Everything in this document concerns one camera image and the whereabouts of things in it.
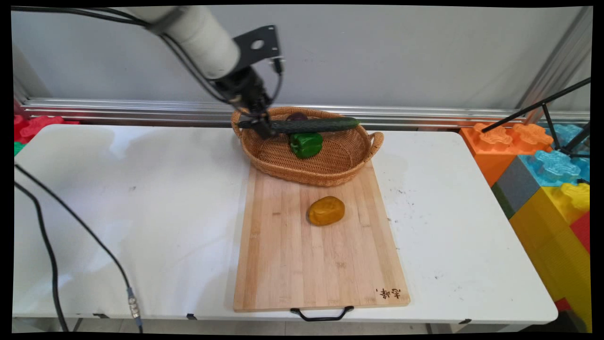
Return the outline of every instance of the cable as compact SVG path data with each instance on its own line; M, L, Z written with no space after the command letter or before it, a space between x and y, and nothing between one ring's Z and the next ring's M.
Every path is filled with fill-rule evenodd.
M27 172L24 168L22 168L16 162L15 162L14 166L19 171L21 171L21 173L23 173L23 175L28 177L30 180L34 181L35 184L39 185L40 188L42 188L47 194L49 194L55 200L57 200L57 202L59 202L59 204L61 204L63 206L63 208L65 208L65 210L67 210L71 214L71 216L73 216L84 227L84 229L86 229L88 234L90 234L90 236L92 236L92 238L98 243L98 245L101 246L101 248L103 248L103 250L105 250L105 252L107 252L107 254L111 257L111 259L114 261L114 263L120 269L121 275L124 278L124 282L126 283L126 291L128 292L128 305L130 307L130 313L132 314L134 321L136 322L137 326L139 327L139 330L142 332L143 331L143 321L141 319L140 311L138 309L137 299L134 296L134 292L132 291L130 282L128 282L128 277L126 276L126 273L124 272L124 269L122 268L122 266L121 266L120 262L117 260L117 258L103 244L103 242L101 242L101 240L98 239L98 237L92 232L92 230L90 230L90 228L86 225L86 223L84 223L84 221L82 221L82 219L78 215L76 215L76 213L73 210L71 210L71 208L69 208L69 206L67 206L67 204L65 204L65 202L63 202L63 200L61 200L54 192L52 192L52 190L48 189L44 184L42 184L42 182L40 182L36 177L33 177L33 175L31 175L29 172ZM35 197L33 195L29 194L29 196L31 199L33 199L33 200L35 200L35 202L37 202L37 200L35 199ZM39 203L36 203L36 209L38 209L38 208L39 208ZM39 210L38 218L40 221L42 221L42 210L41 209ZM45 234L46 234L46 232L44 230L42 230L42 235L43 235L43 237L46 238ZM52 250L50 249L50 243L47 244L47 248L49 250L49 254L51 257L51 263L54 263L54 266L53 266L53 285L54 285L55 279L56 279L56 277L54 275L55 268L56 268L56 262L54 260L54 255L52 254ZM60 310L58 291L57 291L57 296L56 296L56 300L55 300L55 308Z
M149 25L148 22L145 22L144 20L141 20L141 19L137 18L136 16L134 16L132 14L128 14L126 12L122 12L120 10L116 10L116 9L109 8L109 7L75 7L75 8L79 8L79 9L82 9L82 10L92 10L92 11L111 13L111 14L122 16L122 17L127 18L127 19L131 19L133 21L140 21L144 25Z
M147 27L150 25L148 22L140 20L134 15L130 15L128 13L116 10L114 8L107 8L107 7L65 7L65 8L60 8L60 7L11 6L10 9L13 11L32 11L32 12L44 12L44 13L70 13L70 14L76 14L76 15L90 16L92 18L103 19L103 20L108 20L108 21L121 22L124 24L138 25L138 26L142 26L142 27ZM101 15L101 14L86 11L86 10L110 13L113 15L122 16L122 17L124 17L124 19L116 18L113 16ZM180 46L179 43L176 42L176 40L174 40L174 38L172 38L168 34L162 34L159 37L169 47L169 49L172 50L172 52L181 61L181 63L187 69L187 71L193 76L193 78L197 81L197 83L199 85L201 85L201 87L207 93L209 93L214 99L218 100L219 102L231 105L241 115L249 116L249 114L242 111L241 108L239 108L237 105L231 103L230 101L228 101L224 98L221 98L219 95L214 94L214 92L210 90L210 87L211 87L210 81L206 77L204 77L203 73L201 73L201 71L199 70L197 65L192 61L192 59L188 55L188 53ZM280 71L280 67L281 67L280 59L275 58L274 62L275 62L275 67L279 68L279 71L277 71L277 69L275 69L275 72L277 72L279 74L279 80L277 83L277 88L275 89L275 93L274 93L271 101L269 102L269 105L271 105L274 102L275 98L279 94L279 91L281 90L281 83L283 81L283 76L281 75L281 71Z
M92 238L98 243L98 245L101 246L101 248L103 248L103 250L105 250L105 252L107 252L107 254L115 262L117 267L120 269L121 276L124 277L124 282L126 283L126 286L130 287L130 283L128 282L128 277L126 277L126 273L124 272L124 269L121 267L120 262L115 258L113 253L103 244L103 242L101 242L101 240L99 240L98 237L96 235L94 235L94 233L92 232L92 230L90 230L90 228L86 225L86 223L84 223L84 221L82 221L82 219L73 210L71 210L71 208L69 206L67 206L67 204L65 204L65 202L63 202L63 200L61 200L59 198L59 196L57 196L54 192L52 192L52 190L48 189L36 177L33 177L29 172L27 172L24 168L22 168L21 165L18 165L15 163L14 166L19 171L21 171L21 173L23 173L23 175L27 176L30 180L34 181L34 183L39 185L40 188L44 189L44 191L46 191L48 195L52 196L55 200L57 200L57 202L59 202L59 204L61 204L63 206L63 208L65 208L65 210L67 210L71 214L71 216L73 216L84 227L84 229L86 229L86 231L90 234L90 236L92 236Z
M63 316L63 310L61 309L61 302L59 301L59 274L57 268L57 260L54 257L53 248L50 246L50 241L48 240L48 235L46 234L46 228L44 227L44 218L42 217L42 208L40 207L40 202L38 202L37 198L32 195L27 189L23 188L16 181L14 182L14 186L17 189L21 190L27 197L29 197L36 206L36 213L38 217L38 223L40 224L40 232L42 233L42 239L44 240L44 245L46 246L46 250L48 251L48 257L50 257L50 264L53 268L53 301L54 301L54 309L57 312L57 316L59 317L59 323L61 324L61 328L63 332L68 332L69 328L67 327L67 323L65 322L65 317Z
M279 73L278 75L279 75L279 80L277 80L277 87L275 89L275 93L272 95L269 105L272 105L275 102L275 99L279 95L279 91L281 91L281 83L283 83L283 74Z
M90 16L92 18L103 19L108 21L120 22L122 24L130 24L137 26L145 26L143 21L134 21L130 19L121 19L114 16L102 15L84 10L78 10L75 8L57 8L57 7L27 7L27 6L11 6L11 11L25 11L25 12L42 12L42 13L69 13L83 16Z
M197 65L195 65L195 63L191 60L191 57L180 46L180 44L178 44L176 42L176 40L174 40L174 38L172 38L168 34L163 34L163 35L160 35L159 37L172 50L172 52L176 55L176 57L178 57L178 60L181 61L183 66L193 76L193 78L195 78L195 80L201 85L201 87L204 88L205 91L207 91L212 97L214 97L214 99L218 100L219 102L222 102L225 104L229 103L226 99L220 98L220 97L218 97L218 95L216 95L212 91L210 91L210 89L207 87L207 85L201 79L206 80L206 81L208 81L208 80L205 77L203 77L203 74L199 71L199 69L197 68Z

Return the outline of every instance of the red foam block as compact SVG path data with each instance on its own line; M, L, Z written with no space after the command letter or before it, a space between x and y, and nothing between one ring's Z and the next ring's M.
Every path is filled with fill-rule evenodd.
M556 308L558 309L558 312L564 312L565 310L573 310L570 307L570 303L568 303L568 301L566 300L566 298L562 298L562 299L554 302L554 304L556 305Z
M40 132L44 127L52 124L62 124L64 122L62 117L48 117L42 116L30 120L29 126L21 129L21 137L29 143L31 139Z
M15 115L14 117L14 141L23 143L23 137L21 137L21 130L27 127L30 123L23 118L23 116Z
M578 220L576 220L571 226L570 229L577 236L583 247L587 250L589 254L590 252L590 212L586 212L585 215L581 216Z

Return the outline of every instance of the black metal handle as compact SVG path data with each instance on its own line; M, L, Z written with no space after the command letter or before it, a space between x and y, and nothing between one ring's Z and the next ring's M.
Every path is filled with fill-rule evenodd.
M353 306L346 306L344 307L344 310L342 311L342 314L340 314L339 316L335 316L335 317L331 317L331 318L307 318L306 316L304 316L304 314L302 314L302 312L300 311L299 308L292 308L289 311L294 313L294 314L298 314L300 315L300 317L304 320L304 321L337 321L337 320L342 320L342 318L344 317L344 315L346 313L348 313L349 311L355 309Z

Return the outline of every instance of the gray foam block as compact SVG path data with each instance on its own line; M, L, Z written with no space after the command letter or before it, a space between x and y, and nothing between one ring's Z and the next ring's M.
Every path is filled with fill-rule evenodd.
M518 211L539 190L539 183L518 156L503 172L497 185L514 212Z

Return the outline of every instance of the white table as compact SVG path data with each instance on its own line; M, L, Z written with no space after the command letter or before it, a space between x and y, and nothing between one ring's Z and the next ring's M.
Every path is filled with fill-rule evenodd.
M554 320L550 296L461 137L384 134L373 164L411 304L355 309L345 320L471 319L517 329ZM229 129L51 125L15 159L114 252L143 319L300 319L232 309L249 161ZM111 259L17 170L15 179L43 207L65 316L130 318ZM17 189L14 201L13 316L56 316L34 206Z

